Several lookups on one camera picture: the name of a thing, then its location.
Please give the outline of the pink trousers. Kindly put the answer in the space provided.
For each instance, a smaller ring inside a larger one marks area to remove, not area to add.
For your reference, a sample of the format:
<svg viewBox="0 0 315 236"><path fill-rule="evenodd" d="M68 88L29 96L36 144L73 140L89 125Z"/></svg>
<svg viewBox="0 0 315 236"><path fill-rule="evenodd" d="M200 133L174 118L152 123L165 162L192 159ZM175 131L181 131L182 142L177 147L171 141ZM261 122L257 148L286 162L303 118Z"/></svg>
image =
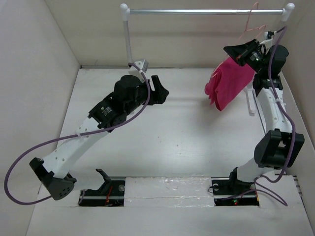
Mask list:
<svg viewBox="0 0 315 236"><path fill-rule="evenodd" d="M255 71L247 64L239 66L232 58L224 60L212 73L204 92L219 111L251 82Z"/></svg>

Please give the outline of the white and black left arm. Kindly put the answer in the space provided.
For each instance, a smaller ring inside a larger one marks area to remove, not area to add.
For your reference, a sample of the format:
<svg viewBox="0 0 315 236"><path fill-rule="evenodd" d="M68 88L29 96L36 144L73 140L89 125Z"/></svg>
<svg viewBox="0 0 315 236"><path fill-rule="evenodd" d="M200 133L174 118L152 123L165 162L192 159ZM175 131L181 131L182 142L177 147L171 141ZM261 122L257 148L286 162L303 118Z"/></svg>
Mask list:
<svg viewBox="0 0 315 236"><path fill-rule="evenodd" d="M76 179L69 173L75 162L98 140L122 124L139 106L163 104L169 92L157 75L151 76L153 85L141 82L138 77L124 75L114 90L97 103L79 127L79 136L63 142L46 157L34 158L30 167L45 186L51 197L61 200L73 189Z"/></svg>

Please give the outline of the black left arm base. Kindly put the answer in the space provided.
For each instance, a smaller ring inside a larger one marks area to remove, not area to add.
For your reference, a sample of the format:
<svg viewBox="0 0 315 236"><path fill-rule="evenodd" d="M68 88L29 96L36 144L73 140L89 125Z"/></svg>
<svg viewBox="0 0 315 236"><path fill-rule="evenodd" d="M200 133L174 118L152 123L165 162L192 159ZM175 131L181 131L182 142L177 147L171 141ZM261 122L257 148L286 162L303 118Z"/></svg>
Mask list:
<svg viewBox="0 0 315 236"><path fill-rule="evenodd" d="M78 200L80 207L123 207L126 177L110 177L102 169L96 169L103 183L97 190L82 190Z"/></svg>

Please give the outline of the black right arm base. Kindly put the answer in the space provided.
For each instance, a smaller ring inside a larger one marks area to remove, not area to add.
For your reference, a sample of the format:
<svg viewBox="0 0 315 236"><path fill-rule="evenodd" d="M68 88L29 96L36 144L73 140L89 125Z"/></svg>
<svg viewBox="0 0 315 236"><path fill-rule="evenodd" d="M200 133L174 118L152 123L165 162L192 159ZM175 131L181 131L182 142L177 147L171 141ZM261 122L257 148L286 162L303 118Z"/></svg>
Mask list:
<svg viewBox="0 0 315 236"><path fill-rule="evenodd" d="M211 178L208 193L216 207L259 206L253 183L233 183L228 177Z"/></svg>

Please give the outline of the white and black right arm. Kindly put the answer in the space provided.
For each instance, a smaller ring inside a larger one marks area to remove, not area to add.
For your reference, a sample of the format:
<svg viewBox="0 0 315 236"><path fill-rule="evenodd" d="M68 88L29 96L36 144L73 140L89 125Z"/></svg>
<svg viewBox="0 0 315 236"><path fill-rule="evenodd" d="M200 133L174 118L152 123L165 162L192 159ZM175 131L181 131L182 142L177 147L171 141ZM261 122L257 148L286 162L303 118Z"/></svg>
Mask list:
<svg viewBox="0 0 315 236"><path fill-rule="evenodd" d="M266 134L256 145L253 158L230 173L225 185L230 195L248 191L256 178L272 169L284 172L290 168L305 141L303 134L296 132L283 102L280 72L289 51L282 45L270 48L265 45L266 42L254 39L224 47L238 65L248 65L254 70L252 85L266 124Z"/></svg>

